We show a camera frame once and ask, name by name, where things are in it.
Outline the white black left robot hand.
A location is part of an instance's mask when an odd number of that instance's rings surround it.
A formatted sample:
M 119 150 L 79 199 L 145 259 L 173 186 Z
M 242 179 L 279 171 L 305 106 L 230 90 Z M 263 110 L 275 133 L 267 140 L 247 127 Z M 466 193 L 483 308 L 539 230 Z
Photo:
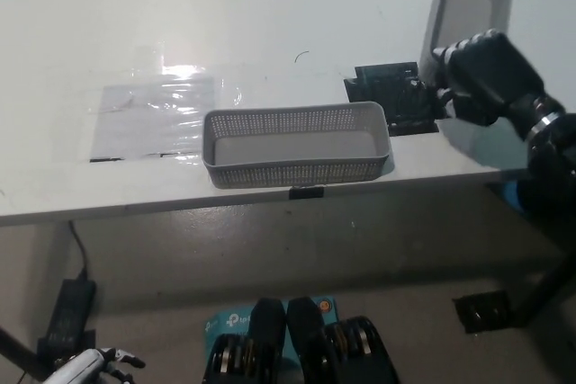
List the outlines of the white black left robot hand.
M 129 364 L 136 369 L 146 367 L 143 360 L 122 349 L 91 348 L 72 357 L 49 375 L 43 384 L 102 383 L 102 374 L 107 374 L 120 383 L 134 383 L 133 376 L 118 369 L 116 362 Z

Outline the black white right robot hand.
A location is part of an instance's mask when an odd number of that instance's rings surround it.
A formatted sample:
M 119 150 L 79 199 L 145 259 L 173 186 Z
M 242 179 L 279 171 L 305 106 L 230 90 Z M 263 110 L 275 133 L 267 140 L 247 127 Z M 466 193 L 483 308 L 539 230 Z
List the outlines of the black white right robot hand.
M 521 136 L 563 110 L 508 36 L 489 29 L 432 52 L 436 96 L 449 115 L 489 126 L 509 120 Z

